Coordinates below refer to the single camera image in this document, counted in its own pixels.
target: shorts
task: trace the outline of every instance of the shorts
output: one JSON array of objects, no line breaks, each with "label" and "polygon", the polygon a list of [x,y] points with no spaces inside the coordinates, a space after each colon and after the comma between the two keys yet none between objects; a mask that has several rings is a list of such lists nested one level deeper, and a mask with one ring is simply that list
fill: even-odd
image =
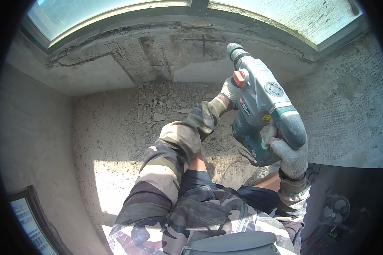
[{"label": "shorts", "polygon": [[[224,188],[223,185],[214,184],[207,172],[188,169],[182,177],[179,197],[191,189],[206,185],[210,186],[213,190]],[[241,186],[236,192],[249,206],[267,214],[270,214],[279,202],[278,194],[267,188]]]}]

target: red switch knob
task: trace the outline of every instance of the red switch knob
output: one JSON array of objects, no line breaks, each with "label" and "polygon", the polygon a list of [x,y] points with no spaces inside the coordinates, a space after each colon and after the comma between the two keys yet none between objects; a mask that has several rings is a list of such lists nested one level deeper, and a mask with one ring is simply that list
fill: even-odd
[{"label": "red switch knob", "polygon": [[233,73],[234,81],[236,82],[237,86],[242,87],[244,85],[244,73],[243,71],[235,71]]}]

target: person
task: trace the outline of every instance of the person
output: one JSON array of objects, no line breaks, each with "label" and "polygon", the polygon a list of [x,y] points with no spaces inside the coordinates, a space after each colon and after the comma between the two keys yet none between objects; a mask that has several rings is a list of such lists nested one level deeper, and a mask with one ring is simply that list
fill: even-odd
[{"label": "person", "polygon": [[180,254],[197,240],[253,231],[273,232],[281,254],[300,253],[310,190],[307,143],[293,150],[275,138],[273,123],[261,131],[266,145],[281,157],[279,171],[265,178],[279,183],[279,190],[261,187],[263,179],[236,191],[212,183],[205,170],[201,142],[238,98],[239,88],[228,78],[216,98],[162,128],[109,234],[115,255]]}]

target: camouflage sleeve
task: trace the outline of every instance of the camouflage sleeve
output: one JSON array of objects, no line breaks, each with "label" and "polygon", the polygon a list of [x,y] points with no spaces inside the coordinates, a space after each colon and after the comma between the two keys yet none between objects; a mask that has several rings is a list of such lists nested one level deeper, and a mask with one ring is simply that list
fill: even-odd
[{"label": "camouflage sleeve", "polygon": [[200,152],[201,141],[214,132],[220,116],[230,108],[229,104],[229,99],[220,93],[211,102],[200,103],[199,109],[192,111],[185,120],[162,128],[116,224],[125,227],[145,218],[166,216],[172,210],[190,160]]},{"label": "camouflage sleeve", "polygon": [[306,214],[306,200],[309,198],[310,183],[306,177],[301,180],[285,178],[279,170],[281,178],[278,191],[279,204],[275,212],[275,219],[280,221],[288,232],[295,252],[301,250],[301,230],[304,227],[303,217]]}]

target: white work glove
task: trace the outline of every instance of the white work glove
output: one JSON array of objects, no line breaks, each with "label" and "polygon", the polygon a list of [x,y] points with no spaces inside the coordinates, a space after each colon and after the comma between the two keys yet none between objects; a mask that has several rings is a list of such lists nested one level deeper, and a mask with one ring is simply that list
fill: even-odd
[{"label": "white work glove", "polygon": [[240,88],[237,88],[231,83],[231,77],[229,77],[225,79],[220,93],[225,94],[230,99],[230,101],[235,104],[240,98],[240,91]]},{"label": "white work glove", "polygon": [[286,141],[276,138],[277,133],[278,128],[271,120],[261,130],[261,137],[266,147],[271,146],[271,150],[281,158],[281,170],[287,177],[302,177],[308,168],[308,140],[299,150],[294,150]]}]

